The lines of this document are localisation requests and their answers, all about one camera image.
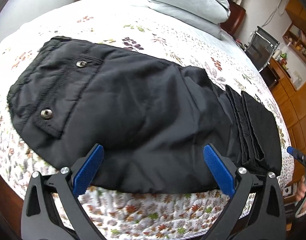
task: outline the bed sheet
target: bed sheet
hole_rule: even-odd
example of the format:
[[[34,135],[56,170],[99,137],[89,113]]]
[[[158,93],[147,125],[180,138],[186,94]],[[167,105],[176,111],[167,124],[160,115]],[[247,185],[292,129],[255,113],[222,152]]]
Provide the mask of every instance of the bed sheet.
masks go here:
[[[82,0],[46,13],[0,44],[0,175],[24,198],[33,171],[43,175],[56,169],[43,161],[19,137],[10,122],[6,95],[10,86],[54,36],[128,48],[182,66],[205,69],[224,89],[248,92],[272,111],[280,132],[283,188],[292,179],[294,162],[286,152],[290,139],[280,110],[254,65],[225,32],[222,41],[175,18],[141,4],[141,0]],[[70,227],[54,196],[64,224]],[[251,194],[242,216],[248,214]],[[126,194],[90,187],[79,200],[97,228],[108,238],[187,239],[204,234],[229,198],[219,190],[196,194]]]

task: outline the white bed surface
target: white bed surface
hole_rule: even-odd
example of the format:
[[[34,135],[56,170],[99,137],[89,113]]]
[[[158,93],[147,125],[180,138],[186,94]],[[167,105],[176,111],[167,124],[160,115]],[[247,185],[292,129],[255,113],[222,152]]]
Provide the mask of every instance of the white bed surface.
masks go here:
[[[21,198],[34,170],[43,175],[55,169],[39,158],[10,122],[6,95],[10,86],[54,36],[132,47],[134,51],[204,68],[211,80],[237,92],[244,90],[273,112],[280,130],[284,187],[292,179],[294,162],[286,152],[290,139],[268,87],[232,38],[222,41],[170,16],[146,7],[145,0],[82,0],[48,12],[0,44],[0,174]],[[242,215],[248,214],[250,195]],[[90,187],[80,201],[91,220],[109,238],[186,239],[204,234],[228,201],[219,190],[185,195],[132,195]],[[59,213],[69,226],[63,208]]]

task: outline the human hand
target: human hand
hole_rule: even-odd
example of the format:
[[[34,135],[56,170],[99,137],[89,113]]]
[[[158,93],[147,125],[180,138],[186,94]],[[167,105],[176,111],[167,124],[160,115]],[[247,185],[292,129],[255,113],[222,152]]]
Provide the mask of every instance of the human hand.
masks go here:
[[[305,197],[306,185],[304,184],[304,182],[305,182],[305,176],[302,176],[301,181],[299,182],[296,190],[296,195],[295,195],[296,201],[301,201],[301,199]],[[304,203],[304,206],[302,207],[300,214],[305,211],[306,211],[306,202]]]

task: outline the blue gripper pad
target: blue gripper pad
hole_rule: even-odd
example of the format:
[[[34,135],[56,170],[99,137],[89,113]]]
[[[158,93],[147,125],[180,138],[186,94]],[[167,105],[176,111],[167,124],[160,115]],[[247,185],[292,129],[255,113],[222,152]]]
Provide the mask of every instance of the blue gripper pad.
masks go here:
[[[221,191],[230,198],[235,194],[234,179],[220,157],[210,145],[204,147],[204,161]]]
[[[73,178],[72,193],[75,197],[83,195],[86,192],[86,189],[90,186],[92,179],[101,166],[103,159],[103,146],[97,145]]]

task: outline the wooden floor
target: wooden floor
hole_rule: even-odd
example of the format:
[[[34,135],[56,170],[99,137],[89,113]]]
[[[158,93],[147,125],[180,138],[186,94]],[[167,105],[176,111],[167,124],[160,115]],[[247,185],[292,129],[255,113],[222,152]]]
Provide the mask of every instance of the wooden floor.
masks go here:
[[[22,206],[23,200],[0,176],[0,211],[18,236],[21,236]]]

